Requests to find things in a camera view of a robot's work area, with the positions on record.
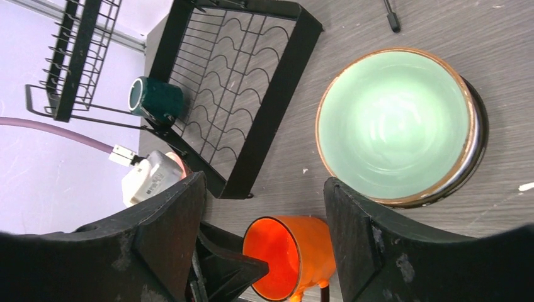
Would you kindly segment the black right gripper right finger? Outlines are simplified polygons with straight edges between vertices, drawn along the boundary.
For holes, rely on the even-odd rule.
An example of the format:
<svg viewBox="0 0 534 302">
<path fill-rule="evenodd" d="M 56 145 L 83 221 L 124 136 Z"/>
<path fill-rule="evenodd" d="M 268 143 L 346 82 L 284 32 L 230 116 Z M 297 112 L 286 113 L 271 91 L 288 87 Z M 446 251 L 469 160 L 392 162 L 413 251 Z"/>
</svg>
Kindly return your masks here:
<svg viewBox="0 0 534 302">
<path fill-rule="evenodd" d="M 324 203 L 344 301 L 532 301 L 533 225 L 473 238 L 412 220 L 335 177 Z"/>
</svg>

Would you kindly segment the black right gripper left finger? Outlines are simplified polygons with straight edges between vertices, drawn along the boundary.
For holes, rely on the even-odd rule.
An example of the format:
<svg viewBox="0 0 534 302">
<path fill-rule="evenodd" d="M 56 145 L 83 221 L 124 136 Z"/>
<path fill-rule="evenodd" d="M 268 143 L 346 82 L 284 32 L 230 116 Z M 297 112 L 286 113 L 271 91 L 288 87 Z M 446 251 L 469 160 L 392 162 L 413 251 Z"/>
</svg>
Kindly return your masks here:
<svg viewBox="0 0 534 302">
<path fill-rule="evenodd" d="M 2 233 L 1 300 L 184 301 L 205 199 L 194 172 L 72 233 Z"/>
</svg>

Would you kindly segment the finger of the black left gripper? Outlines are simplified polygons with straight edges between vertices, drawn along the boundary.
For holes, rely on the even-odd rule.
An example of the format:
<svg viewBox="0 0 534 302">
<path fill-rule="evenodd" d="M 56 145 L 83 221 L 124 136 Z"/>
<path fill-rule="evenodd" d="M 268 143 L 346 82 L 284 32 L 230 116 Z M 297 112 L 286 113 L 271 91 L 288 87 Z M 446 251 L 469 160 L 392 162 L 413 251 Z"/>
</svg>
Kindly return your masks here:
<svg viewBox="0 0 534 302">
<path fill-rule="evenodd" d="M 243 292 L 269 273 L 267 262 L 242 253 L 244 239 L 201 223 L 190 269 L 190 301 L 244 301 Z"/>
</svg>

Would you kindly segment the orange mug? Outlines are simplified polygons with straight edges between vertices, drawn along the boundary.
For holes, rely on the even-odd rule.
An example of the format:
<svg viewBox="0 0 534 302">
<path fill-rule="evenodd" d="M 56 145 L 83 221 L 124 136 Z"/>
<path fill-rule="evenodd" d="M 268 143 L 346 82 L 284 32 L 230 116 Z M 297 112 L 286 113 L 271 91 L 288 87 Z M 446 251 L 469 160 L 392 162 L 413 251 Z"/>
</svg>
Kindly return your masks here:
<svg viewBox="0 0 534 302">
<path fill-rule="evenodd" d="M 330 279 L 336 262 L 325 221 L 311 216 L 264 216 L 244 235 L 242 253 L 268 265 L 267 275 L 252 289 L 267 301 L 302 301 L 318 286 L 320 300 L 330 300 Z"/>
</svg>

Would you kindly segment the dark green mug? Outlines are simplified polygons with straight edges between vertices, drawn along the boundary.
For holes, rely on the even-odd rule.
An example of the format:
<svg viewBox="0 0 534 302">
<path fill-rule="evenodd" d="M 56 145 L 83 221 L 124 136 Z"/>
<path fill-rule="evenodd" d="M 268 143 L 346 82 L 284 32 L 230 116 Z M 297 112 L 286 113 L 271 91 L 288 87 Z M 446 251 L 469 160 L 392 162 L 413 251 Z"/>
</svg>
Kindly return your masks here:
<svg viewBox="0 0 534 302">
<path fill-rule="evenodd" d="M 133 115 L 172 126 L 182 112 L 184 96 L 178 86 L 142 76 L 130 86 L 127 104 Z"/>
</svg>

